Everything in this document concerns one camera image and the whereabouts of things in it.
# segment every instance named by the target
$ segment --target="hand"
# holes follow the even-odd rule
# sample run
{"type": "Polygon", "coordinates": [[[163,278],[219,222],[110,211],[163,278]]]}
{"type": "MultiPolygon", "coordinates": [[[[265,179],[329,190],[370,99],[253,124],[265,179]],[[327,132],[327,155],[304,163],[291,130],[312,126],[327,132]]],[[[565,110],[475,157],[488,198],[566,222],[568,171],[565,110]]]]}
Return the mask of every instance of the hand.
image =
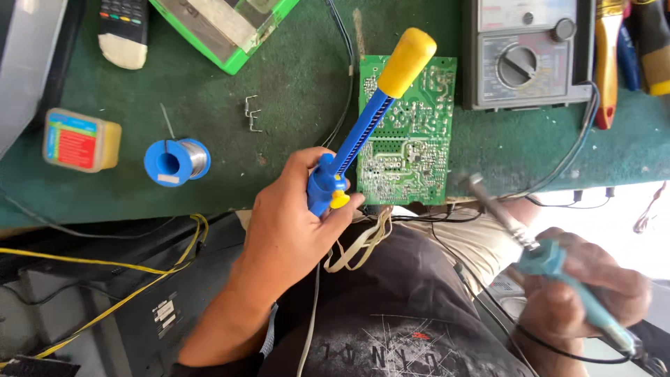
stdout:
{"type": "Polygon", "coordinates": [[[334,154],[325,148],[293,153],[279,179],[256,196],[244,252],[235,262],[231,278],[253,284],[266,299],[278,299],[307,276],[365,200],[363,195],[353,194],[349,204],[324,219],[309,211],[306,190],[310,169],[325,153],[334,154]]]}
{"type": "MultiPolygon", "coordinates": [[[[563,271],[591,285],[592,292],[623,327],[634,325],[645,317],[651,303],[651,286],[647,278],[637,271],[619,267],[600,246],[590,244],[578,235],[550,228],[537,236],[537,239],[548,238],[556,239],[567,252],[563,271]]],[[[533,335],[563,351],[580,354],[582,338],[600,334],[595,327],[585,323],[586,312],[580,297],[565,283],[528,276],[525,291],[528,304],[519,324],[533,335]]],[[[517,338],[525,339],[522,342],[529,344],[523,335],[517,338]]]]}

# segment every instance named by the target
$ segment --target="circuit board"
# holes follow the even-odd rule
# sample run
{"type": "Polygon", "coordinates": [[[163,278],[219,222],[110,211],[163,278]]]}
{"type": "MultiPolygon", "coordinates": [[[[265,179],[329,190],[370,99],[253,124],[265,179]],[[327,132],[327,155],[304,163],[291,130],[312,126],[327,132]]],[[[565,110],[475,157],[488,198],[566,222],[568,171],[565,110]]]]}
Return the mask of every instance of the circuit board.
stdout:
{"type": "MultiPolygon", "coordinates": [[[[360,59],[359,112],[389,56],[360,59]]],[[[395,101],[358,155],[358,191],[367,204],[444,202],[452,138],[456,58],[432,58],[395,101]]]]}

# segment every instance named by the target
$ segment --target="black t-shirt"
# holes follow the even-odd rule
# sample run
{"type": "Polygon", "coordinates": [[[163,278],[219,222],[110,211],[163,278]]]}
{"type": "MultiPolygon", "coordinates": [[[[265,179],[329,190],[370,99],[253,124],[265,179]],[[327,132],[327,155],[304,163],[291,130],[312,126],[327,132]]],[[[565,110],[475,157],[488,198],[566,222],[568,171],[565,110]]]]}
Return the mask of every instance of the black t-shirt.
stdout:
{"type": "MultiPolygon", "coordinates": [[[[350,227],[343,238],[358,234],[360,227],[350,227]]],[[[532,376],[481,322],[437,244],[414,230],[394,227],[358,270],[320,275],[303,376],[532,376]]],[[[173,376],[295,376],[315,277],[312,272],[278,301],[275,347],[267,358],[255,354],[209,368],[177,364],[173,376]]]]}

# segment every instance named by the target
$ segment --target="workbench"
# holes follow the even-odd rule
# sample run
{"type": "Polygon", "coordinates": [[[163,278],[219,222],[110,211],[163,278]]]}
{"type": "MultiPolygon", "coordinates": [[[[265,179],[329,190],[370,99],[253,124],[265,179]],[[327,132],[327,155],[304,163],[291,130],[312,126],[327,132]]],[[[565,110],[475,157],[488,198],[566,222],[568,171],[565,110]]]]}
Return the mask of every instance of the workbench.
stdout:
{"type": "MultiPolygon", "coordinates": [[[[461,3],[339,0],[337,6],[359,54],[390,54],[405,29],[415,26],[436,40],[437,56],[460,57],[461,3]]],[[[323,1],[298,3],[236,76],[219,70],[155,11],[146,65],[118,68],[100,53],[98,9],[98,1],[88,2],[61,107],[123,126],[118,166],[86,174],[47,164],[41,130],[21,136],[0,162],[1,188],[58,223],[250,209],[291,152],[321,144],[344,108],[346,50],[323,1]],[[255,127],[263,133],[248,130],[244,100],[251,95],[259,96],[255,127]],[[210,150],[212,167],[204,178],[166,188],[145,173],[146,149],[170,137],[160,103],[178,137],[200,140],[210,150]]],[[[459,80],[457,104],[461,86],[459,80]]],[[[334,149],[355,122],[357,92],[334,149]]],[[[584,108],[485,113],[458,106],[447,196],[465,195],[458,176],[467,172],[481,172],[499,195],[542,179],[575,142],[584,108]]],[[[574,165],[547,190],[668,178],[667,105],[621,88],[614,127],[592,131],[574,165]]],[[[30,224],[35,221],[10,204],[0,205],[1,226],[30,224]]]]}

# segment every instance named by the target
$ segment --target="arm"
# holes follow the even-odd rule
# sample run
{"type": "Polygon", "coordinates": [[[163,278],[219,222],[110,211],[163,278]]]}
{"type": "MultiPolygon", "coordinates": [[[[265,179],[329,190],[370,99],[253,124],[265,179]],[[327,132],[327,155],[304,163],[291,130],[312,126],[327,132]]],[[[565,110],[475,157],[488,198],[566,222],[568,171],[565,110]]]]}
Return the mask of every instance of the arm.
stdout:
{"type": "MultiPolygon", "coordinates": [[[[575,234],[551,228],[538,235],[538,239],[546,238],[558,240],[565,248],[565,272],[598,287],[593,292],[624,327],[645,317],[651,303],[651,287],[642,274],[619,267],[600,246],[575,234]]],[[[528,304],[519,318],[519,325],[558,349],[582,356],[584,338],[599,333],[584,322],[586,313],[577,293],[562,282],[537,276],[526,277],[525,290],[528,304]]],[[[513,337],[540,375],[588,376],[582,362],[556,354],[519,331],[515,331],[513,337]]]]}
{"type": "Polygon", "coordinates": [[[319,219],[307,208],[310,169],[325,148],[291,155],[281,176],[257,196],[244,251],[223,291],[205,310],[179,354],[179,363],[202,367],[257,353],[265,339],[272,304],[307,276],[351,224],[365,198],[319,219]]]}

